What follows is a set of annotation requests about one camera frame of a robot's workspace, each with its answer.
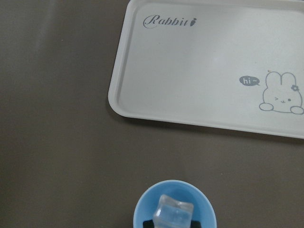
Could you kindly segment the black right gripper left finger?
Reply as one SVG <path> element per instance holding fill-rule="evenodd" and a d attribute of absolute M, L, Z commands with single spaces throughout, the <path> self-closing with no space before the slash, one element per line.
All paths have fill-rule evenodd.
<path fill-rule="evenodd" d="M 154 228 L 153 220 L 146 220 L 142 223 L 143 228 Z"/>

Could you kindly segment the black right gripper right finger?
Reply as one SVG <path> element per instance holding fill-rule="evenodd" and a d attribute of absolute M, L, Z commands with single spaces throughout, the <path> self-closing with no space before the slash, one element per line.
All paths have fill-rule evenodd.
<path fill-rule="evenodd" d="M 202 226 L 199 221 L 192 220 L 190 223 L 190 228 L 202 228 Z"/>

